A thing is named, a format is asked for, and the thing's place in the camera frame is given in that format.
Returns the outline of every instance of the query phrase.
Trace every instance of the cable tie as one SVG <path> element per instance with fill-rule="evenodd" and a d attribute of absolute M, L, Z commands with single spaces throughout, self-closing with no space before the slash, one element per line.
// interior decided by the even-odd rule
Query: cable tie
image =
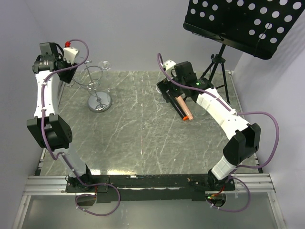
<path fill-rule="evenodd" d="M 235 109 L 232 109 L 232 110 L 230 111 L 230 114 L 231 114 L 231 115 L 237 115 L 237 111 L 236 111 Z"/>
<path fill-rule="evenodd" d="M 214 95 L 215 96 L 215 98 L 214 99 L 221 99 L 221 96 L 218 94 L 218 95 Z"/>

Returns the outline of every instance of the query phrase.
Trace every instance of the white plastic housing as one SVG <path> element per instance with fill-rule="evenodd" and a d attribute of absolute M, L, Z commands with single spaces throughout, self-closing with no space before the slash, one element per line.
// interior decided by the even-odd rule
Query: white plastic housing
<path fill-rule="evenodd" d="M 176 63 L 174 61 L 171 60 L 167 60 L 164 62 L 164 64 L 162 65 L 163 68 L 165 68 L 166 73 L 171 76 L 171 71 L 172 69 L 174 69 L 174 66 L 176 65 Z"/>
<path fill-rule="evenodd" d="M 230 164 L 230 162 L 223 156 L 220 161 L 212 168 L 212 173 L 218 180 L 224 179 L 229 175 L 236 166 Z"/>
<path fill-rule="evenodd" d="M 66 47 L 63 49 L 63 60 L 67 63 L 73 64 L 79 52 L 79 50 L 73 47 Z"/>
<path fill-rule="evenodd" d="M 44 79 L 50 74 L 50 71 L 42 71 L 35 75 L 37 81 L 37 105 L 34 117 L 41 118 L 41 87 Z M 59 76 L 54 74 L 44 88 L 44 104 L 46 108 L 46 117 L 50 114 L 58 114 L 58 86 Z"/>
<path fill-rule="evenodd" d="M 213 119 L 215 119 L 218 125 L 224 130 L 229 140 L 236 134 L 236 130 L 242 131 L 248 127 L 247 124 L 249 122 L 236 115 L 236 111 L 222 99 L 215 88 L 209 88 L 206 91 L 215 95 L 216 98 L 219 98 L 231 109 L 231 111 L 228 111 L 219 101 L 206 93 L 198 95 L 196 101 L 213 117 Z"/>
<path fill-rule="evenodd" d="M 69 161 L 71 166 L 75 169 L 75 171 L 79 177 L 86 173 L 86 164 L 78 156 L 72 143 L 69 144 L 68 149 L 65 149 L 65 148 L 55 149 L 54 155 L 57 155 L 59 152 L 65 153 L 65 157 L 67 158 L 67 160 Z M 72 172 L 72 170 L 69 168 L 69 166 L 66 164 L 66 162 L 64 161 L 62 156 L 59 156 L 59 160 L 65 165 L 66 169 L 68 170 L 69 177 L 76 177 L 75 174 Z"/>

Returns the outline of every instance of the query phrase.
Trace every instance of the red connector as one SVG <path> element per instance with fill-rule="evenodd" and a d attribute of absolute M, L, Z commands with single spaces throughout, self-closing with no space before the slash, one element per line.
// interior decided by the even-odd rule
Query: red connector
<path fill-rule="evenodd" d="M 70 47 L 70 45 L 71 45 L 71 42 L 66 42 L 65 43 L 65 48 Z"/>

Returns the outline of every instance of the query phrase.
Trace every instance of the chrome base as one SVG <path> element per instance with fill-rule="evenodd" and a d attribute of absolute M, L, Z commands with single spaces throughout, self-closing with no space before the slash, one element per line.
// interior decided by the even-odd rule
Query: chrome base
<path fill-rule="evenodd" d="M 91 95 L 88 99 L 88 107 L 92 112 L 107 111 L 112 105 L 112 98 L 106 92 L 97 92 L 97 96 Z"/>

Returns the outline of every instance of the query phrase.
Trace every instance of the tripod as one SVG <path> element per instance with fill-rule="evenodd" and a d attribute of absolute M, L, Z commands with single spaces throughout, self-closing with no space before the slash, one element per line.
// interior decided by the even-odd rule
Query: tripod
<path fill-rule="evenodd" d="M 228 86 L 227 86 L 227 79 L 226 79 L 226 76 L 225 76 L 225 70 L 224 70 L 224 62 L 225 62 L 225 59 L 222 57 L 223 53 L 224 53 L 224 48 L 225 48 L 225 44 L 222 44 L 221 46 L 221 49 L 219 51 L 218 54 L 215 55 L 215 57 L 211 57 L 212 59 L 212 63 L 210 64 L 210 66 L 204 71 L 204 73 L 202 74 L 202 76 L 200 78 L 204 78 L 205 75 L 209 72 L 209 70 L 213 67 L 212 69 L 212 72 L 211 72 L 211 75 L 209 77 L 209 81 L 212 82 L 212 79 L 215 75 L 215 72 L 216 72 L 216 69 L 218 67 L 219 64 L 221 64 L 221 69 L 223 71 L 223 77 L 224 77 L 224 84 L 221 85 L 221 86 L 218 86 L 216 87 L 216 89 L 218 88 L 221 88 L 221 87 L 224 87 L 225 89 L 225 96 L 227 97 L 227 102 L 230 103 L 230 100 L 229 100 L 229 93 L 228 93 Z"/>

